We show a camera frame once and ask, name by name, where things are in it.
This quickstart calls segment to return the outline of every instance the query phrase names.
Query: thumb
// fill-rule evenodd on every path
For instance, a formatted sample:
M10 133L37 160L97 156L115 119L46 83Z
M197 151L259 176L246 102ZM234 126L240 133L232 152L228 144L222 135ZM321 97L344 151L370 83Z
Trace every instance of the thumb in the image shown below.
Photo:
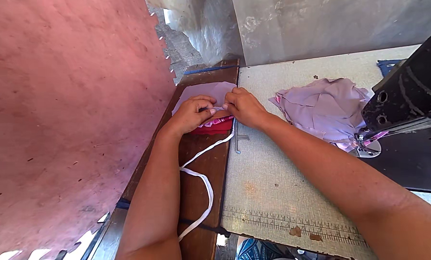
M238 111L234 104L225 103L222 105L222 108L228 110L235 117L238 117L238 115L240 114L240 111Z
M210 118L212 115L216 113L216 110L214 108L206 109L198 113L201 116L201 121L205 121L208 118Z

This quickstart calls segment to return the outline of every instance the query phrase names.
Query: lavender fabric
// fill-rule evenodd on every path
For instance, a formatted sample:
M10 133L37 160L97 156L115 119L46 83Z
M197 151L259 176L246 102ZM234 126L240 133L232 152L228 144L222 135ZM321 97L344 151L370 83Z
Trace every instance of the lavender fabric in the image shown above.
M228 83L226 81L188 86L184 89L174 110L172 110L172 115L177 112L178 108L185 100L198 95L213 97L217 100L214 106L222 107L225 100L225 94L227 94L227 92L231 92L234 87L236 87L235 84Z
M369 101L368 91L355 85L349 79L324 78L307 86L278 91L269 100L296 127L343 146L353 143L354 133L365 125L360 112Z

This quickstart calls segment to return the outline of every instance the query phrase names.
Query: black sewing machine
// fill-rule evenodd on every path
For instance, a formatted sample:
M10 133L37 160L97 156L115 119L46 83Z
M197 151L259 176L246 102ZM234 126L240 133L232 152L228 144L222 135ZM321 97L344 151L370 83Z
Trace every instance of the black sewing machine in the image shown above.
M361 159L404 187L431 191L431 37L372 89L356 139L359 150L380 154ZM364 145L383 131L379 150Z

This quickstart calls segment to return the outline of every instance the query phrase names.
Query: hand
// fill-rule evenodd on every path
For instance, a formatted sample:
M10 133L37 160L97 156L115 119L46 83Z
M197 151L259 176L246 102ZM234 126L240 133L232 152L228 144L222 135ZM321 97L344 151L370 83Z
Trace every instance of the hand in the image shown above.
M272 115L243 87L234 87L231 92L228 92L222 107L230 111L243 125L258 130Z
M216 113L213 108L213 103L216 102L215 98L205 95L190 97L180 105L163 129L179 136L195 130L202 122Z

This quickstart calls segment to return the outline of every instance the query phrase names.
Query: pink wall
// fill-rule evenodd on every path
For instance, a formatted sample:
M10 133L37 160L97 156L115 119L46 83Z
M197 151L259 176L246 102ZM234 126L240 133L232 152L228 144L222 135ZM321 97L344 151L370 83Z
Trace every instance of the pink wall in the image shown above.
M0 0L0 253L57 253L114 208L175 88L156 22L144 0Z

